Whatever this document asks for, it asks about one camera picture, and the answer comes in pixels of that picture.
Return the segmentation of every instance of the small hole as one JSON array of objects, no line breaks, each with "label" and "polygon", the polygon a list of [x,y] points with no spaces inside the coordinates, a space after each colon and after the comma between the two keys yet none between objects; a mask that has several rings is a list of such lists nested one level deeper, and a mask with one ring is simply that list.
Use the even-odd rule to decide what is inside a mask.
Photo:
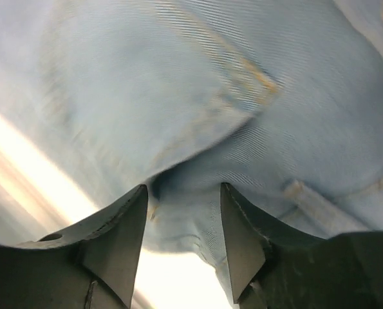
[{"label": "small hole", "polygon": [[54,234],[47,235],[44,238],[41,238],[40,241],[50,241],[50,240],[56,240],[56,239],[60,239],[60,238],[62,238],[61,234],[54,233]]}]

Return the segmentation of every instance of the stitching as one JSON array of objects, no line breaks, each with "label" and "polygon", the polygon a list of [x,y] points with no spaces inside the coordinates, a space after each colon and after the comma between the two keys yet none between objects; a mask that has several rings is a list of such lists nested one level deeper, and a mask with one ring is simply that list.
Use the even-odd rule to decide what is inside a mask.
[{"label": "stitching", "polygon": [[375,183],[372,183],[371,185],[368,185],[367,187],[356,190],[354,192],[343,194],[340,196],[337,196],[333,199],[335,203],[339,203],[340,201],[348,200],[350,198],[356,198],[359,196],[368,195],[370,193],[379,192],[383,190],[383,177],[379,178]]},{"label": "stitching", "polygon": [[201,110],[198,115],[191,120],[187,126],[182,129],[182,133],[179,134],[170,144],[168,144],[161,152],[155,155],[152,166],[156,166],[161,163],[162,160],[167,158],[167,155],[171,154],[174,150],[179,149],[184,143],[184,136],[200,136],[201,133],[209,132],[209,128],[219,113],[221,107],[227,107],[227,101],[223,100],[223,91],[220,90],[215,93],[210,100],[209,109]]},{"label": "stitching", "polygon": [[[308,198],[301,198],[300,196],[301,193],[305,193],[308,196]],[[334,221],[337,221],[339,218],[337,216],[340,216],[344,220],[354,224],[355,227],[359,226],[362,229],[368,229],[368,226],[365,223],[363,223],[359,218],[350,216],[349,214],[344,212],[341,208],[339,208],[336,204],[327,200],[326,198],[321,196],[319,193],[313,191],[311,188],[307,187],[303,182],[299,182],[298,180],[296,180],[293,184],[291,184],[291,186],[287,188],[285,192],[285,196],[293,199],[293,202],[298,206],[301,212],[313,218],[313,220],[317,220],[317,222],[319,222],[319,224],[321,224],[321,226],[324,229],[326,229],[326,232],[332,229],[331,225],[333,224]],[[325,211],[323,210],[323,212],[326,212],[328,215],[328,218],[326,216],[324,217],[324,221],[321,221],[323,213],[318,214],[319,213],[318,211],[315,213],[310,213],[311,209],[314,208],[313,203],[318,204],[320,203],[319,200],[326,202],[329,207]]]},{"label": "stitching", "polygon": [[[201,22],[197,17],[184,12],[184,10],[178,8],[170,1],[158,1],[158,3],[153,4],[153,12],[157,15],[159,20],[167,24],[176,33],[196,42],[202,52],[210,59],[214,60],[214,64],[218,62],[218,64],[223,66],[223,69],[228,69],[227,71],[234,77],[234,79],[231,78],[231,80],[234,81],[234,84],[230,83],[229,80],[224,81],[231,93],[235,94],[237,85],[244,86],[247,92],[254,96],[254,101],[261,105],[266,104],[265,101],[270,95],[277,93],[278,86],[276,83],[272,82],[264,73],[260,72],[256,66],[244,58],[235,47],[229,44],[220,35],[210,30],[207,25]],[[232,57],[231,60],[226,60],[226,57],[220,55],[222,53],[222,48],[226,53],[224,56]],[[233,68],[231,64],[236,65],[236,63],[232,60],[235,60],[241,67],[250,72],[267,90],[265,97],[261,98],[258,93],[255,93],[255,86],[250,77],[248,77],[246,72],[241,70],[241,68]]]}]

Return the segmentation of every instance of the denim fabric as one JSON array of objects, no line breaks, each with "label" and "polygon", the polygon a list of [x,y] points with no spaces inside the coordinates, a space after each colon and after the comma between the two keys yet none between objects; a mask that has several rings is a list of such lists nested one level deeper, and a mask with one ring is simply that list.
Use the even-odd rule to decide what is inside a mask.
[{"label": "denim fabric", "polygon": [[383,229],[380,0],[0,1],[0,113],[145,245],[229,292],[220,183],[321,237]]}]

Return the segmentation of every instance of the jeans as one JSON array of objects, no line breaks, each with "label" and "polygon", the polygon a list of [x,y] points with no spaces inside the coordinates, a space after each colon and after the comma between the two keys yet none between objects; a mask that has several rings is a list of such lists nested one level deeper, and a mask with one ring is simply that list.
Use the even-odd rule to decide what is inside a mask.
[{"label": "jeans", "polygon": [[229,291],[220,183],[320,237],[383,230],[381,0],[0,1],[0,113],[144,243]]}]

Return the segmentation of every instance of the black plastic part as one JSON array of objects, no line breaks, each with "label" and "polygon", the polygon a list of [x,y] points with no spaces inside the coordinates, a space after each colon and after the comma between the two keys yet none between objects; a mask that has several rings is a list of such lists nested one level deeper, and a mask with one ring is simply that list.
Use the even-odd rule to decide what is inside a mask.
[{"label": "black plastic part", "polygon": [[[221,212],[241,309],[383,308],[383,232],[316,238],[252,205],[229,184],[221,186]],[[239,276],[256,265],[251,278]]]},{"label": "black plastic part", "polygon": [[147,187],[38,242],[0,245],[0,308],[130,308]]}]

